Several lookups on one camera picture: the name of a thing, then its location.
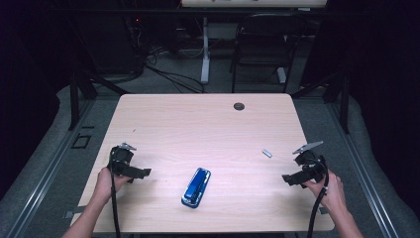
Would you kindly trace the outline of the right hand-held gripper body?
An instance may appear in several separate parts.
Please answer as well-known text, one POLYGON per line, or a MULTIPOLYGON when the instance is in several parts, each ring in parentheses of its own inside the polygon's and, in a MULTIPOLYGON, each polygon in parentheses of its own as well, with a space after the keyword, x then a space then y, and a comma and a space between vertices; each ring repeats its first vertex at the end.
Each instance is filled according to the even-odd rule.
POLYGON ((309 143, 293 152, 293 155, 297 155, 294 161, 298 166, 301 166, 301 171, 299 173, 305 175, 304 182, 311 179, 319 182, 324 178, 324 175, 327 172, 325 159, 313 152, 315 147, 322 144, 323 141, 309 143))

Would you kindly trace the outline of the person's left hand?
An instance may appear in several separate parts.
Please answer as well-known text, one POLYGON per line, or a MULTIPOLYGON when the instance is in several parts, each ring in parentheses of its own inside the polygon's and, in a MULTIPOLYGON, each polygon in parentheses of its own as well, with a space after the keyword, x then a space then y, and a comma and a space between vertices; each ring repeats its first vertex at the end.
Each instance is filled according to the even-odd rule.
POLYGON ((129 177, 113 176, 108 168, 103 168, 98 174, 94 198, 102 203, 107 203, 111 197, 112 185, 115 185, 115 190, 118 191, 129 180, 129 177))

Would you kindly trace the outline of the black frame post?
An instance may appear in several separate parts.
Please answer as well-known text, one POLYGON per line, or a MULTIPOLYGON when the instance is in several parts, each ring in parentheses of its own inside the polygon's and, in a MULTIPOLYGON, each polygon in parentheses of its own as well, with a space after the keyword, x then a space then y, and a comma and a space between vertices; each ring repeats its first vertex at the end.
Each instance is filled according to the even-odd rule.
POLYGON ((78 86, 77 86, 77 78, 76 74, 74 73, 70 78, 69 83, 70 89, 70 125, 68 130, 71 131, 75 128, 79 121, 79 95, 78 95, 78 86))

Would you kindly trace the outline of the person's right hand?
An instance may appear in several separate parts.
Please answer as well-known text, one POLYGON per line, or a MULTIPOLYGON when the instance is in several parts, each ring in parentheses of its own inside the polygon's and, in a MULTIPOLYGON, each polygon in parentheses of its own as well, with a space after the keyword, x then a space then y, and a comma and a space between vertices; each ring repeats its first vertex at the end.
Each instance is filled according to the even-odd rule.
MULTIPOLYGON (((339 177, 333 172, 328 171, 327 178, 329 179, 328 185, 326 186, 326 194, 321 199, 321 204, 329 211, 331 215, 347 209, 344 186, 339 177)), ((315 196, 318 196, 321 189, 324 188, 323 182, 326 178, 323 178, 320 182, 306 181, 304 183, 315 196)))

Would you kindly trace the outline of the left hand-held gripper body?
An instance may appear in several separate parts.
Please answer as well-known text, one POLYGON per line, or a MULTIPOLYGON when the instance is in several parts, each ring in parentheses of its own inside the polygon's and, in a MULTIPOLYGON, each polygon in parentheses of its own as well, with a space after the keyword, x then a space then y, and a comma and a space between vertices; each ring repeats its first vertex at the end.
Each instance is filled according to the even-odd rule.
POLYGON ((136 148, 127 143, 122 143, 113 147, 109 155, 108 169, 116 176, 125 176, 134 178, 136 176, 135 169, 130 166, 130 162, 136 151, 136 148))

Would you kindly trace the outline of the black folding chair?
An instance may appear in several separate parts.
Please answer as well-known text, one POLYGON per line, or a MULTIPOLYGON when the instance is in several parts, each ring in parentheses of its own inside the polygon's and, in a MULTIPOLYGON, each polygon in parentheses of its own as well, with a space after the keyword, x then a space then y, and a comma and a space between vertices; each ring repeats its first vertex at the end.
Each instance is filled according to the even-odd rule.
POLYGON ((235 47, 230 66, 232 91, 236 90, 238 67, 271 68, 272 74, 282 68, 285 91, 299 41, 307 22, 297 15, 259 13, 245 17, 237 26, 235 47))

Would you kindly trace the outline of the blue stapler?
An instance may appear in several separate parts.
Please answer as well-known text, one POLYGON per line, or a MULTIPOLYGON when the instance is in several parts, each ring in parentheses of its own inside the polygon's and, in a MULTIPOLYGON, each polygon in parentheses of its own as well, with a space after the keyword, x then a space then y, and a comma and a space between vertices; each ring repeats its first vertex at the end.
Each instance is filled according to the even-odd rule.
POLYGON ((181 197, 181 203, 190 208, 197 208, 201 202, 210 177, 210 171, 198 168, 181 197))

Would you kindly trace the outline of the metal floor rail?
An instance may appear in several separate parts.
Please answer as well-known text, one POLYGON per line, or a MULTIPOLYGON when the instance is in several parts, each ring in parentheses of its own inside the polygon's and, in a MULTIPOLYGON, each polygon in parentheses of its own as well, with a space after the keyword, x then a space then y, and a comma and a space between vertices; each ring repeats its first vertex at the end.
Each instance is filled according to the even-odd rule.
POLYGON ((70 105, 62 102, 51 127, 0 201, 0 238, 19 238, 51 187, 71 142, 76 138, 80 123, 88 116, 94 101, 81 103, 79 119, 72 130, 70 105))
POLYGON ((327 103, 326 108, 329 111, 333 123, 337 128, 340 137, 344 141, 347 151, 350 154, 350 161, 355 170, 355 174, 358 178, 359 185, 362 187, 362 190, 367 199, 367 203, 370 207, 370 210, 372 211, 373 216, 375 217, 375 220, 383 237, 400 238, 384 206, 384 203, 382 202, 382 199, 379 197, 379 194, 372 183, 372 180, 368 174, 368 170, 362 161, 362 157, 360 156, 360 153, 354 141, 352 140, 351 135, 347 134, 342 128, 341 122, 338 118, 338 116, 340 115, 339 109, 335 104, 331 103, 327 103))

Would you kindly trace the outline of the dark computer tower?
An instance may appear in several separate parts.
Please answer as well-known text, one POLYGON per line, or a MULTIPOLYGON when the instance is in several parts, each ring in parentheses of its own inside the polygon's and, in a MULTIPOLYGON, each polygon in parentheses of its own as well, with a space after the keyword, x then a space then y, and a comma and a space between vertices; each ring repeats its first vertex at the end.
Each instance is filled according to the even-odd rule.
POLYGON ((101 74, 142 74, 144 66, 135 51, 122 16, 95 15, 76 18, 81 37, 101 74))

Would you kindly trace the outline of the white desk leg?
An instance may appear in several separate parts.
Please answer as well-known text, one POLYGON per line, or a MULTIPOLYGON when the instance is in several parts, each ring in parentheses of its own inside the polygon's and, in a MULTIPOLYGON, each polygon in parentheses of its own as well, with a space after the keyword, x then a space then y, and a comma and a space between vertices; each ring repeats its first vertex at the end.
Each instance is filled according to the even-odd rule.
POLYGON ((209 82, 210 72, 210 56, 209 56, 209 40, 208 40, 208 20, 206 17, 203 18, 203 60, 201 69, 200 81, 203 84, 209 82))

